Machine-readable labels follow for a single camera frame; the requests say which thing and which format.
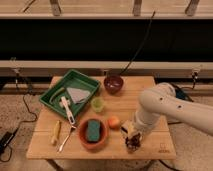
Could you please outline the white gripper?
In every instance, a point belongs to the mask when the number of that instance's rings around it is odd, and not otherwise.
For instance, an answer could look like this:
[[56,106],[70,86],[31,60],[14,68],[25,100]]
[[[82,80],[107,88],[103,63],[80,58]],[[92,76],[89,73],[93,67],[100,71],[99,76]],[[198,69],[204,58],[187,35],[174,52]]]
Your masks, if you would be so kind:
[[134,136],[138,135],[143,139],[149,133],[149,127],[146,124],[138,125],[136,122],[127,122],[127,137],[132,139]]

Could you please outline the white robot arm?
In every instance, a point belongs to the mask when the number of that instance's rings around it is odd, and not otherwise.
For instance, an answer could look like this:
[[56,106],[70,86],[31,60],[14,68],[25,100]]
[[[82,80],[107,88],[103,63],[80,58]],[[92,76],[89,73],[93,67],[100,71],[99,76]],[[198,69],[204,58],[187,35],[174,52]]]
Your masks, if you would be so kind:
[[140,92],[139,108],[133,115],[129,138],[151,132],[161,115],[169,116],[213,136],[213,107],[176,97],[175,88],[160,83]]

